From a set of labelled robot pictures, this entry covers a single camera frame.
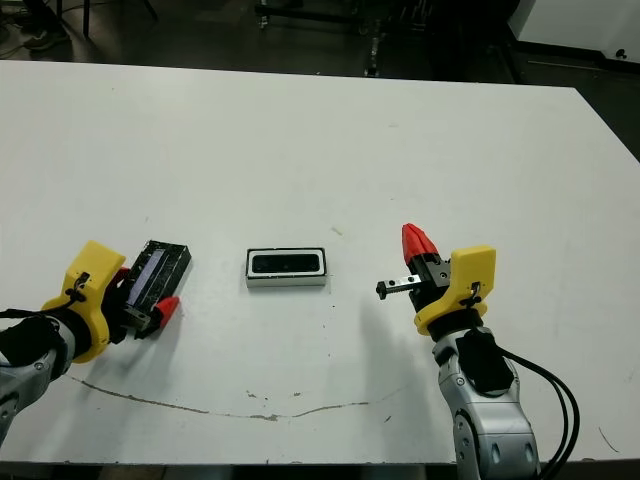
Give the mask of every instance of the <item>scratch mark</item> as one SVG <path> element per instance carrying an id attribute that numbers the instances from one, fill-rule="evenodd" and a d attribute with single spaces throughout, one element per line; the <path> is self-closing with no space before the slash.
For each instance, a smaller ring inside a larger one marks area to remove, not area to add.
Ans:
<path id="1" fill-rule="evenodd" d="M 100 393 L 104 393 L 105 395 L 110 395 L 112 397 L 124 398 L 126 400 L 132 400 L 134 402 L 147 403 L 149 405 L 156 405 L 158 407 L 175 408 L 176 410 L 184 410 L 186 412 L 202 413 L 202 414 L 205 414 L 205 415 L 211 413 L 209 410 L 199 410 L 197 408 L 183 407 L 181 405 L 174 405 L 172 403 L 164 403 L 164 402 L 156 402 L 154 400 L 147 400 L 145 398 L 135 397 L 133 395 L 123 395 L 121 393 L 112 392 L 111 390 L 106 390 L 104 388 L 96 387 L 95 385 L 92 385 L 92 384 L 90 384 L 88 382 L 85 382 L 84 380 L 80 380 L 79 378 L 72 377 L 71 375 L 65 375 L 65 377 L 70 378 L 74 382 L 81 383 L 82 385 L 84 385 L 87 388 L 90 388 L 92 390 L 96 390 L 96 391 L 98 391 Z"/>
<path id="2" fill-rule="evenodd" d="M 401 392 L 402 390 L 405 390 L 409 386 L 409 385 L 405 385 L 404 387 L 400 387 L 400 388 L 394 390 L 393 392 L 388 393 L 384 397 L 381 397 L 378 400 L 373 401 L 373 402 L 349 402 L 349 403 L 340 403 L 340 404 L 336 404 L 336 405 L 327 405 L 326 407 L 312 408 L 311 410 L 306 410 L 304 412 L 297 413 L 295 415 L 279 415 L 279 414 L 275 414 L 275 413 L 272 413 L 271 415 L 236 415 L 236 414 L 233 414 L 233 413 L 220 413 L 220 412 L 211 412 L 209 410 L 199 410 L 197 408 L 183 407 L 181 405 L 174 405 L 172 403 L 156 402 L 155 400 L 147 400 L 145 398 L 136 397 L 134 395 L 123 395 L 122 393 L 112 392 L 111 390 L 106 390 L 104 388 L 97 387 L 95 385 L 92 385 L 91 383 L 85 382 L 84 380 L 81 380 L 79 378 L 73 377 L 73 376 L 68 375 L 68 374 L 65 374 L 64 376 L 67 377 L 70 380 L 73 380 L 74 382 L 78 382 L 78 383 L 84 385 L 87 388 L 90 388 L 92 390 L 96 390 L 97 392 L 104 393 L 105 395 L 109 395 L 109 396 L 116 397 L 116 398 L 123 398 L 125 400 L 132 400 L 134 402 L 146 403 L 148 405 L 155 405 L 157 407 L 173 408 L 173 409 L 176 409 L 176 410 L 184 410 L 186 412 L 200 413 L 200 414 L 204 414 L 204 415 L 214 415 L 214 416 L 217 416 L 217 417 L 227 417 L 227 418 L 243 418 L 243 419 L 251 419 L 251 420 L 262 420 L 262 421 L 266 421 L 266 422 L 277 422 L 281 418 L 288 418 L 288 419 L 300 418 L 300 417 L 304 417 L 306 415 L 311 415 L 312 413 L 324 412 L 324 411 L 327 411 L 327 410 L 337 410 L 337 409 L 340 409 L 340 408 L 358 407 L 358 406 L 365 406 L 365 405 L 375 405 L 375 404 L 384 402 L 388 398 L 390 398 L 393 395 Z M 299 397 L 300 395 L 302 395 L 300 392 L 295 392 L 293 394 L 294 397 Z"/>
<path id="3" fill-rule="evenodd" d="M 313 410 L 307 410 L 306 412 L 298 413 L 297 415 L 278 415 L 279 417 L 284 418 L 300 418 L 305 415 L 310 415 L 316 412 L 322 412 L 324 410 L 335 410 L 336 408 L 345 408 L 345 407 L 355 407 L 356 405 L 371 405 L 371 402 L 351 402 L 351 403 L 341 403 L 339 405 L 329 405 L 328 407 L 318 407 Z"/>
<path id="4" fill-rule="evenodd" d="M 258 420 L 266 420 L 267 422 L 277 422 L 279 415 L 272 414 L 272 415 L 269 415 L 268 417 L 265 415 L 249 415 L 248 417 L 243 417 L 243 418 L 255 418 Z"/>
<path id="5" fill-rule="evenodd" d="M 600 427 L 598 427 L 598 431 L 600 432 L 600 435 L 602 435 L 602 439 L 607 443 L 607 445 L 609 445 L 609 448 L 616 453 L 620 453 L 618 450 L 615 449 L 613 445 L 611 445 L 611 443 L 609 443 L 609 440 L 607 440 L 607 437 L 604 436 L 604 433 L 602 433 L 602 429 Z"/>

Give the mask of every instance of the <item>table surface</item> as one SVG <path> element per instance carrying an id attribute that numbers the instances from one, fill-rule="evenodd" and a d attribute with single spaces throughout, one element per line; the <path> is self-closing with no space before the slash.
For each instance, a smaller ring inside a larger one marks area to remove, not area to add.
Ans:
<path id="1" fill-rule="evenodd" d="M 193 255 L 162 334 L 74 365 L 4 460 L 451 462 L 433 343 L 375 294 L 405 222 L 497 248 L 485 322 L 575 393 L 572 459 L 640 457 L 640 168 L 575 90 L 2 62 L 0 109 L 0 307 L 88 239 Z M 326 287 L 248 290 L 247 248 L 287 246 L 326 249 Z M 548 459 L 557 399 L 520 373 Z"/>

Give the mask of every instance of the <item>black plastic part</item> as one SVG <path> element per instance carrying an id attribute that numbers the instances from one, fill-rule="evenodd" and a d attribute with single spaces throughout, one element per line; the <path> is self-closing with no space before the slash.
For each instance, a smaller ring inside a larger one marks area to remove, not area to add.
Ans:
<path id="1" fill-rule="evenodd" d="M 409 298 L 416 312 L 435 302 L 449 288 L 449 264 L 437 254 L 415 255 L 407 264 L 413 275 L 420 275 L 422 281 L 409 292 Z"/>
<path id="2" fill-rule="evenodd" d="M 78 358 L 83 353 L 86 353 L 91 348 L 91 331 L 87 323 L 82 317 L 71 310 L 59 310 L 55 313 L 49 314 L 54 317 L 60 323 L 64 325 L 73 333 L 76 341 L 75 351 L 73 352 L 73 358 Z"/>
<path id="3" fill-rule="evenodd" d="M 508 390 L 513 372 L 500 353 L 493 335 L 476 329 L 456 340 L 460 368 L 479 393 Z"/>
<path id="4" fill-rule="evenodd" d="M 376 293 L 378 297 L 380 297 L 380 300 L 387 298 L 387 285 L 384 282 L 378 282 L 376 285 Z"/>
<path id="5" fill-rule="evenodd" d="M 450 333 L 481 326 L 482 319 L 478 311 L 473 308 L 465 308 L 437 318 L 427 326 L 427 330 L 429 330 L 429 335 L 431 335 L 433 341 L 437 342 Z"/>
<path id="6" fill-rule="evenodd" d="M 190 260 L 186 246 L 150 240 L 122 282 L 121 290 L 128 297 L 125 303 L 142 314 L 151 315 L 160 300 L 173 295 Z M 156 262 L 155 267 L 146 272 L 150 261 Z M 134 288 L 139 289 L 139 294 L 132 298 Z"/>
<path id="7" fill-rule="evenodd" d="M 50 350 L 55 350 L 51 380 L 62 375 L 67 348 L 58 333 L 58 326 L 43 315 L 27 317 L 14 327 L 0 332 L 0 352 L 14 367 L 31 365 Z"/>
<path id="8" fill-rule="evenodd" d="M 320 258 L 313 254 L 254 255 L 252 271 L 255 273 L 291 273 L 320 270 Z"/>
<path id="9" fill-rule="evenodd" d="M 160 328 L 162 312 L 156 305 L 173 296 L 191 261 L 185 245 L 149 240 L 120 286 L 105 294 L 102 312 L 109 324 L 110 341 L 121 342 L 128 328 L 145 338 Z"/>

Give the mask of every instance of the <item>black cable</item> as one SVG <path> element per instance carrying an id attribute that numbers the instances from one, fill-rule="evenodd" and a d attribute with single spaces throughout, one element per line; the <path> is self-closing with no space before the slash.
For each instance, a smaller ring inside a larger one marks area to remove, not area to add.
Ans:
<path id="1" fill-rule="evenodd" d="M 567 437 L 569 436 L 569 416 L 567 415 L 567 404 L 564 401 L 564 397 L 562 396 L 562 392 L 560 391 L 560 387 L 554 382 L 551 383 L 551 386 L 556 391 L 558 395 L 558 400 L 560 401 L 560 407 L 562 408 L 562 439 L 560 440 L 560 445 L 558 449 L 551 457 L 551 460 L 547 462 L 542 471 L 540 472 L 539 478 L 544 478 L 546 473 L 557 463 L 558 458 L 562 455 L 563 450 L 566 447 Z"/>
<path id="2" fill-rule="evenodd" d="M 69 308 L 71 305 L 78 301 L 77 297 L 71 298 L 67 303 L 60 305 L 58 307 L 47 308 L 45 310 L 20 310 L 17 308 L 7 308 L 4 312 L 0 312 L 0 318 L 26 318 L 26 317 L 34 317 L 38 315 L 47 315 L 50 313 L 54 313 L 60 310 L 64 310 L 65 308 Z"/>
<path id="3" fill-rule="evenodd" d="M 69 308 L 76 302 L 84 302 L 87 297 L 85 297 L 82 293 L 78 291 L 79 288 L 84 286 L 84 282 L 89 278 L 88 274 L 82 274 L 79 278 L 76 279 L 73 288 L 68 288 L 65 290 L 65 294 L 69 297 L 69 301 L 59 305 L 57 307 L 46 308 L 44 310 L 20 310 L 17 308 L 8 308 L 4 312 L 0 312 L 0 318 L 26 318 L 26 317 L 34 317 L 39 315 L 47 315 L 50 313 L 58 312 L 60 310 L 64 310 Z"/>
<path id="4" fill-rule="evenodd" d="M 0 31 L 3 31 L 3 32 L 7 33 L 7 38 L 2 39 L 3 41 L 4 40 L 8 40 L 9 38 L 11 38 L 11 33 L 9 32 L 9 29 L 6 27 L 7 25 L 13 26 L 13 24 L 9 21 L 10 18 L 11 18 L 10 15 L 0 15 Z M 5 52 L 0 52 L 0 60 L 6 60 L 8 58 L 11 58 L 21 48 L 22 48 L 22 45 L 18 45 L 17 47 L 10 48 L 9 50 L 7 50 Z"/>
<path id="5" fill-rule="evenodd" d="M 513 360 L 516 363 L 519 363 L 523 367 L 531 370 L 532 372 L 537 373 L 538 375 L 543 377 L 545 380 L 550 382 L 552 385 L 554 385 L 554 389 L 556 389 L 556 392 L 559 392 L 558 387 L 562 389 L 562 391 L 565 393 L 565 395 L 569 399 L 569 403 L 571 404 L 571 409 L 573 410 L 573 425 L 571 428 L 571 435 L 569 437 L 569 441 L 566 445 L 566 448 L 564 449 L 562 454 L 557 458 L 555 463 L 549 468 L 545 467 L 545 470 L 546 470 L 545 476 L 542 477 L 542 475 L 540 475 L 539 477 L 539 478 L 544 478 L 544 480 L 551 480 L 558 474 L 560 469 L 567 462 L 567 460 L 569 459 L 569 456 L 571 455 L 571 452 L 573 451 L 573 448 L 576 445 L 576 442 L 578 441 L 578 433 L 580 431 L 580 409 L 578 407 L 578 402 L 576 401 L 576 398 L 573 396 L 573 393 L 571 393 L 571 390 L 569 390 L 569 387 L 567 387 L 565 383 L 562 380 L 560 380 L 558 377 L 556 377 L 553 373 L 503 348 L 500 348 L 500 347 L 497 347 L 497 348 L 498 348 L 498 351 L 504 357 L 509 358 L 510 360 Z"/>
<path id="6" fill-rule="evenodd" d="M 569 387 L 565 385 L 565 383 L 560 380 L 557 376 L 555 376 L 550 371 L 545 368 L 537 365 L 525 358 L 519 357 L 518 355 L 501 348 L 495 343 L 495 340 L 491 334 L 481 332 L 477 327 L 473 327 L 472 334 L 476 336 L 477 339 L 485 342 L 486 347 L 490 349 L 496 349 L 497 352 L 505 358 L 513 360 L 514 362 L 522 365 L 523 367 L 531 370 L 534 373 L 537 373 L 542 378 L 547 380 L 556 394 L 558 395 L 558 400 L 560 401 L 560 407 L 562 408 L 562 420 L 563 420 L 563 428 L 562 428 L 562 439 L 560 440 L 560 445 L 558 449 L 554 453 L 553 457 L 547 465 L 541 470 L 540 474 L 536 477 L 538 480 L 551 480 L 554 478 L 560 469 L 567 462 L 567 459 L 571 455 L 573 448 L 578 440 L 578 433 L 580 430 L 580 410 L 578 408 L 578 402 L 576 401 L 573 393 L 569 390 Z M 571 436 L 569 436 L 569 440 L 567 441 L 567 436 L 569 432 L 569 417 L 567 406 L 562 395 L 562 392 L 569 399 L 569 403 L 571 404 L 571 409 L 573 413 L 573 426 L 571 429 Z"/>

